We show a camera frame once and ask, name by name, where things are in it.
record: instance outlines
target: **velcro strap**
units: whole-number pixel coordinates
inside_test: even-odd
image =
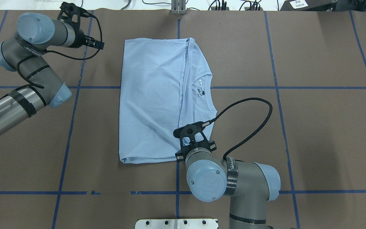
[[[22,108],[26,111],[29,118],[36,114],[36,109],[32,103],[30,103],[21,93],[16,90],[12,90],[7,95],[11,96]]]

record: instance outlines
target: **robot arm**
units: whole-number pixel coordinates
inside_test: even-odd
[[[87,45],[97,48],[97,52],[104,47],[103,42],[84,35],[80,29],[80,17],[95,16],[73,3],[63,3],[60,8],[57,20],[39,13],[22,14],[17,32],[0,44],[0,65],[18,71],[29,83],[0,100],[0,135],[43,107],[56,108],[71,97],[66,84],[42,58],[47,47]],[[77,22],[72,21],[73,16],[77,16]]]
[[[280,229],[266,225],[266,202],[279,196],[279,173],[270,165],[236,161],[232,157],[214,158],[215,142],[209,142],[202,130],[203,122],[174,131],[180,139],[178,161],[185,161],[187,184],[201,201],[212,202],[223,195],[231,197],[230,229]],[[203,140],[197,142],[200,133]]]

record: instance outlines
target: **brown table surface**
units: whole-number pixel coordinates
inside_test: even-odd
[[[23,12],[0,11],[0,43]],[[58,11],[40,13],[56,18]],[[228,228],[229,198],[203,203],[188,194],[183,164],[119,161],[124,41],[141,37],[194,38],[214,74],[218,111],[246,97],[273,104],[265,128],[230,154],[278,170],[281,194],[268,203],[269,225],[366,228],[366,13],[94,14],[105,42],[95,58],[44,56],[73,97],[0,137],[0,228],[133,229],[138,219],[174,218],[213,218]],[[82,21],[86,33],[89,22]],[[90,35],[99,38],[94,21]],[[55,49],[77,57],[85,50]],[[0,67],[0,97],[23,84]],[[256,129],[266,112],[257,101],[227,111],[211,137],[215,156]]]

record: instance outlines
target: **light blue joint cap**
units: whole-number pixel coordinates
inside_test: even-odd
[[[22,39],[32,44],[43,44],[52,39],[55,24],[48,16],[40,13],[24,13],[19,16],[16,30]]]
[[[187,184],[193,195],[204,202],[218,200],[227,188],[227,176],[222,168],[209,160],[198,160],[187,169]]]
[[[269,199],[268,201],[276,200],[279,196],[279,190],[281,189],[281,178],[278,171],[270,165],[264,165],[254,162],[259,166],[263,175],[265,176],[266,182],[269,188]]]
[[[65,83],[60,87],[60,89],[57,91],[55,97],[52,99],[51,103],[49,105],[52,108],[56,108],[60,106],[62,103],[66,102],[71,97],[71,91],[66,86]]]
[[[11,67],[5,60],[4,56],[3,56],[3,51],[2,51],[2,43],[0,44],[0,65],[2,67],[4,67],[6,70],[11,71],[11,72],[16,72],[16,69],[14,69],[13,67]]]

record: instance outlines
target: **grid of blue tape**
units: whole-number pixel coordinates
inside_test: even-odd
[[[3,19],[1,21],[1,24],[0,24],[0,32],[4,25],[7,13],[8,13],[8,11],[6,10],[4,13]],[[268,37],[269,51],[270,51],[270,57],[271,57],[271,62],[272,62],[272,70],[273,70],[273,75],[274,75],[275,86],[274,87],[212,87],[212,89],[275,89],[276,90],[276,97],[277,97],[278,105],[279,105],[279,114],[280,114],[280,119],[281,119],[283,138],[285,140],[285,145],[286,145],[286,156],[288,158],[288,170],[289,170],[289,177],[290,177],[290,184],[291,184],[291,190],[280,191],[279,193],[280,194],[292,194],[296,224],[297,224],[297,227],[299,228],[300,222],[299,222],[299,214],[298,214],[298,210],[297,210],[296,194],[366,193],[366,190],[295,190],[295,186],[293,183],[292,167],[291,167],[290,157],[289,157],[289,149],[288,149],[287,138],[286,138],[286,129],[285,129],[282,107],[281,107],[281,102],[280,102],[279,90],[283,90],[283,89],[366,89],[366,87],[281,87],[281,86],[279,86],[278,82],[277,82],[277,78],[276,78],[274,55],[273,55],[273,51],[272,51],[272,43],[271,43],[271,39],[270,39],[268,16],[267,16],[266,11],[264,12],[264,15],[265,15],[266,32],[267,32],[267,37]],[[360,39],[358,37],[353,14],[351,11],[350,11],[350,17],[351,17],[351,23],[352,23],[352,27],[354,30],[354,34],[357,39],[357,45],[358,45],[358,48],[360,49],[360,53],[362,55],[364,65],[366,67],[366,58],[365,58],[365,55],[364,55],[362,47],[361,47]],[[88,33],[87,33],[88,35],[90,35],[91,25],[92,25],[92,18],[90,19],[89,29],[88,29]],[[177,21],[177,39],[180,39],[180,19]],[[85,48],[85,51],[84,51],[84,57],[86,57],[86,54],[87,54],[87,47]],[[72,117],[71,117],[70,130],[69,130],[69,134],[68,134],[68,138],[67,138],[67,146],[66,146],[66,150],[65,150],[65,157],[64,157],[58,191],[0,191],[0,195],[57,195],[55,213],[54,213],[53,222],[52,222],[52,229],[54,229],[55,225],[56,225],[61,195],[87,195],[87,191],[62,191],[63,182],[64,182],[64,174],[65,174],[65,169],[66,169],[66,164],[67,164],[67,156],[68,156],[69,149],[70,149],[70,139],[71,139],[73,125],[74,125],[74,116],[76,113],[80,89],[120,89],[120,86],[81,86],[84,66],[85,66],[85,61],[83,61],[82,66],[81,66],[80,80],[78,82],[78,85],[69,87],[72,89],[77,89],[77,93],[76,93],[73,113],[72,113]],[[3,88],[9,89],[9,88],[17,88],[17,87],[18,86],[0,86],[1,89],[3,89]],[[180,170],[180,167],[179,167],[179,163],[177,162],[176,163],[176,191],[131,191],[131,195],[175,195],[176,196],[176,217],[177,217],[177,219],[179,219],[180,218],[179,196],[180,195],[192,195],[192,193],[190,191],[180,191],[179,170]]]

